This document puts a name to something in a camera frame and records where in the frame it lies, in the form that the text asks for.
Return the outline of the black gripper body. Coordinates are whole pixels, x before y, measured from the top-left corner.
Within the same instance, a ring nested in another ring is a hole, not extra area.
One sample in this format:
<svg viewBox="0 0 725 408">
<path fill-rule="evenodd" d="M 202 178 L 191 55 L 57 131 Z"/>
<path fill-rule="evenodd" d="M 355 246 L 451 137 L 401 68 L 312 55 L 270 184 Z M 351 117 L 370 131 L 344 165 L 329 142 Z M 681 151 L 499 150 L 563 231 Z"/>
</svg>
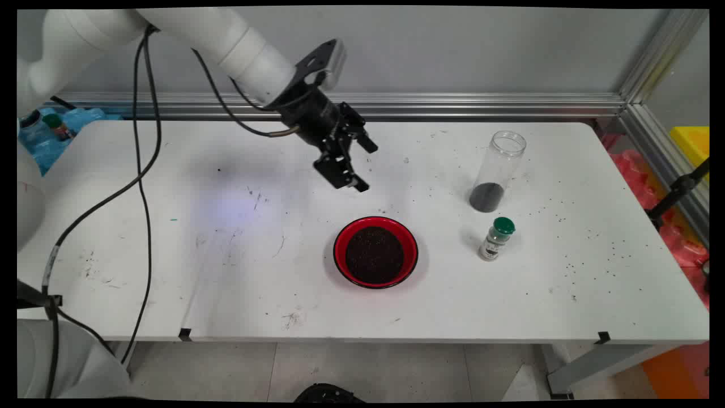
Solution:
<svg viewBox="0 0 725 408">
<path fill-rule="evenodd" d="M 297 103 L 278 109 L 285 125 L 298 126 L 300 139 L 318 149 L 338 149 L 339 144 L 334 143 L 334 139 L 339 138 L 346 148 L 350 147 L 349 135 L 341 130 L 346 120 L 341 116 L 339 106 L 323 91 L 313 85 L 297 85 L 285 95 L 292 100 L 301 98 Z"/>
</svg>

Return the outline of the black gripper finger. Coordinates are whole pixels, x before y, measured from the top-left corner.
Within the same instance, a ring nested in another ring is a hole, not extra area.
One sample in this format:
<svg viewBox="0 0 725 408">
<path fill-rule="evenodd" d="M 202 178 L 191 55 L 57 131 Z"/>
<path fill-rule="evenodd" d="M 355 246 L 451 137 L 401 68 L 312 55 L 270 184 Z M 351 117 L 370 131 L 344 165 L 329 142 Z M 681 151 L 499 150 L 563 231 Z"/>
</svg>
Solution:
<svg viewBox="0 0 725 408">
<path fill-rule="evenodd" d="M 369 184 L 356 173 L 349 154 L 355 140 L 355 135 L 325 139 L 319 148 L 321 155 L 313 162 L 313 167 L 335 189 L 355 188 L 364 193 L 369 189 Z"/>
<path fill-rule="evenodd" d="M 365 150 L 365 152 L 369 154 L 376 152 L 378 150 L 378 145 L 373 142 L 373 140 L 369 137 L 368 132 L 365 130 L 365 119 L 360 116 L 360 114 L 355 111 L 352 106 L 345 103 L 345 101 L 340 103 L 340 114 L 345 120 L 343 131 L 349 134 L 349 136 L 354 139 L 358 145 Z"/>
</svg>

